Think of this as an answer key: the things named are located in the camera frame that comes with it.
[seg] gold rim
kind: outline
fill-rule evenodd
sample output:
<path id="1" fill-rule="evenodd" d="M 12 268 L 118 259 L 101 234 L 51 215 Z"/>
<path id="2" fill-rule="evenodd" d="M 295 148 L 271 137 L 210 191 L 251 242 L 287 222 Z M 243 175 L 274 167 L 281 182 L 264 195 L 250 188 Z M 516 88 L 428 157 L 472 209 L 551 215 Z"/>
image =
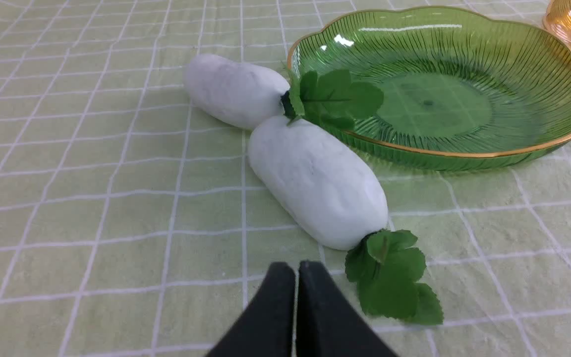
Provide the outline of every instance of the gold rim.
<path id="1" fill-rule="evenodd" d="M 287 67 L 288 68 L 292 68 L 292 54 L 294 53 L 294 49 L 297 48 L 297 46 L 299 45 L 299 43 L 301 41 L 303 41 L 306 38 L 310 38 L 311 36 L 315 36 L 318 34 L 321 34 L 322 32 L 324 32 L 325 30 L 327 30 L 331 25 L 333 25 L 335 22 L 339 21 L 342 18 L 345 18 L 347 16 L 351 16 L 353 14 L 357 14 L 357 13 L 363 13 L 363 12 L 387 12 L 387 13 L 403 13 L 403 12 L 407 12 L 407 11 L 412 11 L 412 10 L 416 10 L 416 9 L 426 9 L 426 8 L 431 8 L 431 9 L 452 9 L 452 10 L 456 10 L 456 11 L 464 11 L 466 13 L 469 14 L 474 14 L 476 16 L 480 16 L 482 18 L 485 18 L 486 20 L 489 20 L 491 22 L 499 22 L 499 23 L 517 23 L 520 25 L 524 25 L 524 26 L 528 26 L 528 27 L 532 27 L 533 29 L 537 29 L 537 30 L 541 30 L 543 32 L 546 32 L 546 34 L 548 34 L 549 36 L 557 39 L 559 41 L 559 43 L 561 45 L 563 45 L 570 53 L 571 53 L 571 47 L 567 46 L 563 41 L 561 41 L 560 38 L 558 38 L 558 36 L 556 36 L 555 34 L 553 34 L 552 32 L 543 29 L 541 27 L 537 27 L 534 25 L 530 25 L 528 23 L 523 23 L 523 22 L 516 22 L 516 21 L 507 21 L 507 20 L 494 20 L 492 18 L 489 18 L 487 16 L 484 16 L 480 13 L 476 13 L 474 11 L 469 11 L 467 9 L 461 9 L 459 7 L 453 7 L 453 6 L 418 6 L 418 7 L 411 7 L 408 9 L 403 9 L 403 10 L 387 10 L 387 9 L 381 9 L 381 10 L 377 10 L 377 9 L 370 9 L 370 10 L 360 10 L 360 11 L 353 11 L 351 13 L 347 13 L 347 14 L 343 14 L 342 16 L 338 16 L 337 18 L 333 19 L 331 22 L 327 23 L 327 25 L 325 25 L 321 30 L 317 31 L 317 32 L 312 32 L 311 34 L 307 34 L 305 36 L 303 36 L 302 38 L 297 39 L 297 41 L 292 45 L 292 47 L 290 47 L 290 50 L 288 50 L 288 54 L 287 54 Z M 372 138 L 368 138 L 367 136 L 362 136 L 362 135 L 358 135 L 356 133 L 354 133 L 353 131 L 345 131 L 345 133 L 354 136 L 356 138 L 359 138 L 360 140 L 365 140 L 367 142 L 371 142 L 373 144 L 378 144 L 378 145 L 382 145 L 382 146 L 387 146 L 387 147 L 391 147 L 394 149 L 399 149 L 399 150 L 403 150 L 403 151 L 409 151 L 409 152 L 417 152 L 419 154 L 430 154 L 430 155 L 437 155 L 437 156 L 451 156 L 451 157 L 455 157 L 455 158 L 498 158 L 501 156 L 511 156 L 511 155 L 517 155 L 517 154 L 527 154 L 530 152 L 535 152 L 535 151 L 539 151 L 542 149 L 548 149 L 549 147 L 553 147 L 553 146 L 557 146 L 560 144 L 564 144 L 568 141 L 571 140 L 571 133 L 564 135 L 560 138 L 556 138 L 554 140 L 551 140 L 549 142 L 546 142 L 544 144 L 538 144 L 538 145 L 534 145 L 534 146 L 529 146 L 529 147 L 525 147 L 523 149 L 516 149 L 516 150 L 510 150 L 510 151 L 501 151 L 501 152 L 481 152 L 481 153 L 467 153 L 467 152 L 449 152 L 449 151 L 435 151 L 435 150 L 425 150 L 425 149 L 417 149 L 415 147 L 410 147 L 410 146 L 404 146 L 404 145 L 398 145 L 398 144 L 391 144 L 388 142 L 383 142 L 380 140 L 376 140 L 376 139 L 372 139 Z"/>

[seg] white radish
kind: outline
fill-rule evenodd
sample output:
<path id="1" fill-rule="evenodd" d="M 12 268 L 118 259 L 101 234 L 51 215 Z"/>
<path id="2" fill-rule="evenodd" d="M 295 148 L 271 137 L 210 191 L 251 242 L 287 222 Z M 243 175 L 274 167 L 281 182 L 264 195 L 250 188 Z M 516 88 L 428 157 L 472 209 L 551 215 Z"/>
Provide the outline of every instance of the white radish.
<path id="1" fill-rule="evenodd" d="M 387 226 L 385 192 L 349 147 L 317 125 L 285 116 L 251 134 L 248 160 L 256 176 L 309 235 L 347 250 Z"/>
<path id="2" fill-rule="evenodd" d="M 184 89 L 193 104 L 209 115 L 252 130 L 263 120 L 283 114 L 281 96 L 290 84 L 270 68 L 203 54 L 186 66 Z"/>

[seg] green leaf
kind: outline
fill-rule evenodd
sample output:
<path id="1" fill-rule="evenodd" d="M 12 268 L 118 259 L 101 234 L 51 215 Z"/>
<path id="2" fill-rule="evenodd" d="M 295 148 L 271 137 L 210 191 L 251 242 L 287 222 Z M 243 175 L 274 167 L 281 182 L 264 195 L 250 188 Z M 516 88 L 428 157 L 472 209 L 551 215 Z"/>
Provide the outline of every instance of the green leaf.
<path id="1" fill-rule="evenodd" d="M 373 116 L 383 104 L 385 95 L 371 83 L 355 82 L 349 86 L 349 108 L 347 109 L 355 118 L 369 118 Z"/>
<path id="2" fill-rule="evenodd" d="M 290 98 L 294 111 L 314 124 L 324 122 L 343 130 L 353 129 L 355 118 L 372 116 L 383 103 L 381 90 L 369 83 L 352 83 L 346 69 L 320 76 L 315 71 L 306 72 L 299 86 L 295 91 L 298 91 L 303 112 L 299 111 L 298 103 L 294 103 L 295 99 Z"/>
<path id="3" fill-rule="evenodd" d="M 292 106 L 292 102 L 290 102 L 290 91 L 286 91 L 284 95 L 281 95 L 281 104 L 284 107 L 284 116 L 290 119 L 290 122 L 295 120 L 297 115 Z"/>
<path id="4" fill-rule="evenodd" d="M 389 253 L 390 231 L 382 230 L 367 238 L 367 253 L 380 264 L 384 264 Z"/>
<path id="5" fill-rule="evenodd" d="M 341 130 L 352 130 L 352 129 L 354 129 L 354 120 L 351 118 L 344 117 L 344 116 L 334 118 L 334 117 L 329 116 L 329 115 L 324 115 L 322 118 L 322 121 L 325 124 L 336 127 L 337 129 L 341 129 Z"/>
<path id="6" fill-rule="evenodd" d="M 303 77 L 301 77 L 301 98 L 305 98 L 310 93 L 314 93 L 317 88 L 318 80 L 319 74 L 315 70 L 306 72 Z"/>
<path id="7" fill-rule="evenodd" d="M 417 283 L 426 269 L 426 259 L 413 247 L 416 241 L 410 231 L 383 229 L 363 238 L 347 253 L 345 274 L 356 283 L 365 314 L 422 325 L 442 323 L 437 296 L 428 285 Z"/>
<path id="8" fill-rule="evenodd" d="M 302 116 L 305 113 L 303 102 L 301 102 L 301 84 L 299 83 L 299 78 L 294 74 L 294 72 L 292 72 L 292 70 L 288 69 L 287 72 L 290 76 L 288 99 L 290 99 L 290 106 L 292 106 L 292 111 L 294 112 L 294 118 L 289 118 L 290 120 L 296 120 L 298 116 Z"/>
<path id="9" fill-rule="evenodd" d="M 415 315 L 405 319 L 405 322 L 417 325 L 441 325 L 444 322 L 444 313 L 437 295 L 424 283 L 417 283 L 415 286 L 417 286 L 417 310 Z"/>
<path id="10" fill-rule="evenodd" d="M 304 99 L 317 100 L 340 100 L 349 101 L 349 86 L 351 85 L 351 74 L 348 69 L 336 69 L 327 72 L 319 77 L 319 82 L 310 97 Z"/>
<path id="11" fill-rule="evenodd" d="M 417 287 L 396 264 L 378 264 L 374 278 L 356 283 L 360 307 L 365 314 L 407 319 L 417 311 Z"/>
<path id="12" fill-rule="evenodd" d="M 391 250 L 401 250 L 406 249 L 415 245 L 417 242 L 417 237 L 405 229 L 401 229 L 395 232 L 389 232 L 392 244 L 390 244 L 389 249 Z"/>
<path id="13" fill-rule="evenodd" d="M 426 269 L 426 259 L 424 253 L 418 248 L 408 248 L 393 251 L 387 255 L 387 260 L 383 264 L 383 269 L 387 266 L 399 269 L 403 275 L 410 278 L 412 282 L 417 282 L 424 275 Z"/>
<path id="14" fill-rule="evenodd" d="M 347 275 L 347 280 L 355 283 L 360 279 L 363 271 L 365 271 L 366 259 L 365 239 L 363 239 L 357 246 L 350 249 L 345 256 L 345 275 Z"/>

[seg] table surface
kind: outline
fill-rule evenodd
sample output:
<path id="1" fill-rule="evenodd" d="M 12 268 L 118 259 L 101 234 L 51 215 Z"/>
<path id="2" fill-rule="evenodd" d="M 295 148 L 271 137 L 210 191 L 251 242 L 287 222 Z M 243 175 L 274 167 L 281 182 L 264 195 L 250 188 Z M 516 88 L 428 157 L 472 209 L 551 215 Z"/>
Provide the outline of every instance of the table surface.
<path id="1" fill-rule="evenodd" d="M 201 356 L 268 264 L 344 252 L 254 176 L 248 134 L 189 106 L 197 53 L 283 72 L 354 9 L 453 5 L 540 25 L 545 1 L 0 0 L 0 357 Z M 403 356 L 571 356 L 571 144 L 512 169 L 374 168 L 446 322 L 367 319 Z"/>

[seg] tablecloth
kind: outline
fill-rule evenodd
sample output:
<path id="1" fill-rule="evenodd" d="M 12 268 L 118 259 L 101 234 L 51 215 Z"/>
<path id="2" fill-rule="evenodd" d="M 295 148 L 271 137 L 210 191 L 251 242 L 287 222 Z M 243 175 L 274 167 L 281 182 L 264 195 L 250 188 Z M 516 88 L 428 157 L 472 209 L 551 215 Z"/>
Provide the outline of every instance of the tablecloth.
<path id="1" fill-rule="evenodd" d="M 344 252 L 295 225 L 248 133 L 191 108 L 213 53 L 284 72 L 354 9 L 471 9 L 540 25 L 542 0 L 0 0 L 0 357 L 202 356 L 268 264 Z M 437 328 L 368 318 L 401 356 L 571 356 L 571 144 L 511 169 L 375 165 L 426 253 Z"/>

